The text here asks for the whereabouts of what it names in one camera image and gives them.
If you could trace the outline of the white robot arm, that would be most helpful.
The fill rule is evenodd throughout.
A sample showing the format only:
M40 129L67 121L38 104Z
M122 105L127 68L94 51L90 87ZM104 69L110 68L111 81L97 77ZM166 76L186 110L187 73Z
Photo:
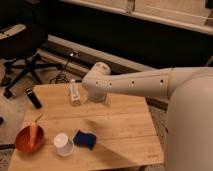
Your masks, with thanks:
M167 99L167 171L213 171L213 67L177 67L112 75L103 62L84 76L93 101L108 93Z

